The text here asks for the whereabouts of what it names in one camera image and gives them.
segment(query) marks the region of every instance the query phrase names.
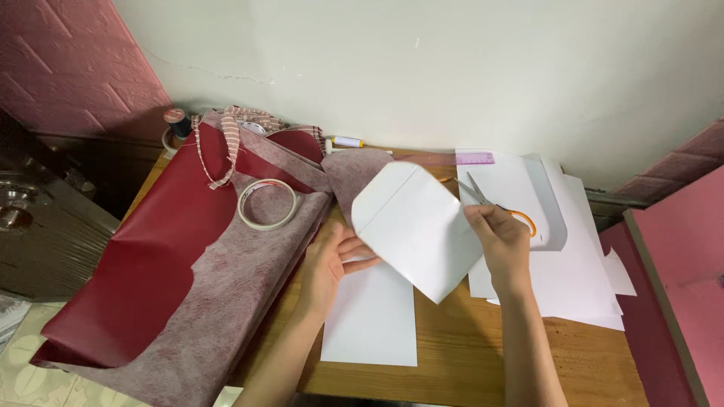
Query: left hand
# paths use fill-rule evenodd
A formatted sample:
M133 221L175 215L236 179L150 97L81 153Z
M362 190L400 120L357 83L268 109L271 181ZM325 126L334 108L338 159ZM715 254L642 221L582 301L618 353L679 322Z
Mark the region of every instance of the left hand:
M357 256L370 259L345 261ZM332 225L332 232L317 239L307 247L306 257L300 266L302 290L297 311L327 319L332 310L337 286L342 277L372 267L380 258L350 229L339 223Z

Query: ruler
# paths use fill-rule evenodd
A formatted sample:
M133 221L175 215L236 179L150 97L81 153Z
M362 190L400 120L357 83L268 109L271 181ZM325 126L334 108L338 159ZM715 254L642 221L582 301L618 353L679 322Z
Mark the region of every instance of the ruler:
M397 161L413 162L420 165L480 165L495 164L493 153L482 151L477 153L422 153L409 155L393 155Z

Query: wooden table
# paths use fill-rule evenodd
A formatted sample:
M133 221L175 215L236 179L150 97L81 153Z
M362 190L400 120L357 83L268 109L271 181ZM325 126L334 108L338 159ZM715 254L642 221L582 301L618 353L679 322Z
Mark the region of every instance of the wooden table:
M415 151L396 150L401 154ZM164 171L159 157L128 214ZM455 168L429 167L436 177L455 176ZM445 185L458 195L454 182ZM335 204L328 220L344 223ZM243 387L289 318L299 296L293 275L266 315L229 380ZM440 305L415 289L418 367L323 362L322 331L312 347L298 391L443 406L503 404L500 307L471 298L468 279ZM647 406L648 402L623 332L559 318L544 318L555 367L570 406Z

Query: hand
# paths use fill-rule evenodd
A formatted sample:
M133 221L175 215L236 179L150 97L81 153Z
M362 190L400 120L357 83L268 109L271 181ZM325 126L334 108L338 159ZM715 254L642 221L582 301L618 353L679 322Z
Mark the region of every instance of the hand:
M528 225L495 205L466 206L464 212L483 244L485 263L498 296L532 291Z
M357 256L371 258L345 263ZM317 236L314 243L307 247L306 257L299 269L302 273L302 290L297 311L324 321L332 310L342 277L372 267L379 261L379 257L352 230L335 222L331 233Z

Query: white wall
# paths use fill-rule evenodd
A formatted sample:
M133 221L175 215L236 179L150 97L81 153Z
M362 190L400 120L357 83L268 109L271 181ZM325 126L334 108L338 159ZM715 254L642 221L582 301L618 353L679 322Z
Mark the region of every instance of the white wall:
M724 113L721 0L114 0L181 107L559 160L613 189Z

